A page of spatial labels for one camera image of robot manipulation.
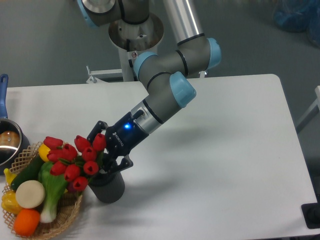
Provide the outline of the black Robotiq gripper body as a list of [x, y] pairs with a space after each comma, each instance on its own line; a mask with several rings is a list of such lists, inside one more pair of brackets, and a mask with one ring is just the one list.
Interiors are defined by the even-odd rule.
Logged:
[[136, 120], [142, 115], [142, 112], [134, 115], [128, 112], [114, 125], [109, 126], [106, 122], [103, 123], [106, 150], [111, 158], [116, 159], [128, 155], [133, 148], [149, 136], [136, 123]]

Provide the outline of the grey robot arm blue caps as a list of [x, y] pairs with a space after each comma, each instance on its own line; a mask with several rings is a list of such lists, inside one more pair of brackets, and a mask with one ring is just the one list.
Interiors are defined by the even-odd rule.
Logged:
[[156, 50], [164, 26], [150, 12], [147, 0], [80, 0], [77, 4], [89, 26], [109, 26], [123, 79], [140, 81], [148, 93], [113, 126], [104, 126], [107, 148], [102, 169], [111, 175], [130, 168], [130, 151], [195, 98], [188, 76], [218, 65], [221, 49], [215, 39], [205, 36], [191, 0], [164, 1], [177, 50], [163, 56]]

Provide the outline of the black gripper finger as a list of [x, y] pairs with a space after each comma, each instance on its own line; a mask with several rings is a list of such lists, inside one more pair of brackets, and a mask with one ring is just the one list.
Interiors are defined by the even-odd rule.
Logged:
[[110, 158], [104, 156], [102, 158], [102, 167], [99, 171], [101, 174], [112, 175], [128, 168], [131, 168], [134, 165], [132, 160], [128, 156], [124, 156], [120, 163], [118, 164], [115, 158]]
[[108, 124], [104, 121], [99, 120], [94, 127], [92, 128], [92, 130], [90, 131], [90, 133], [87, 136], [87, 140], [89, 142], [93, 142], [96, 135], [99, 133], [102, 133], [103, 131], [105, 131], [108, 128]]

